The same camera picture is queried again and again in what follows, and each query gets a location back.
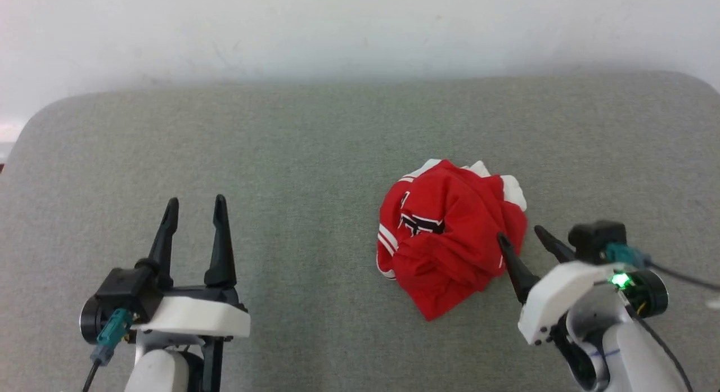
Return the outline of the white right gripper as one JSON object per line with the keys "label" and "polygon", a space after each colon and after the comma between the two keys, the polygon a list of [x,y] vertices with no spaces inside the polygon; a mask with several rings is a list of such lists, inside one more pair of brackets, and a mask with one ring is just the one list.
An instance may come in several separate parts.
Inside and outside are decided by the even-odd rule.
{"label": "white right gripper", "polygon": [[573,307],[596,284],[607,285],[619,263],[591,265],[576,261],[575,252],[552,235],[545,227],[533,227],[543,248],[558,261],[542,279],[525,266],[506,234],[497,234],[512,289],[517,300],[524,304],[517,327],[528,344],[535,344],[542,336],[542,328],[550,329],[560,317]]}

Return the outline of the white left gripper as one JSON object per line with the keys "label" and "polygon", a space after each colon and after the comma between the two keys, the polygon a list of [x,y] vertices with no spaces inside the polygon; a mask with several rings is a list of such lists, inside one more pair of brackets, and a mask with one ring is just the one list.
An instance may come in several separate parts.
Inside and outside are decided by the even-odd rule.
{"label": "white left gripper", "polygon": [[180,344],[202,344],[206,339],[246,338],[250,336],[251,319],[242,304],[237,284],[236,262],[232,248],[231,225],[226,198],[214,200],[214,242],[205,285],[173,287],[173,235],[178,225],[178,199],[170,198],[160,221],[148,256],[136,267],[148,267],[162,292],[157,310],[149,320],[134,325],[137,348],[165,348]]}

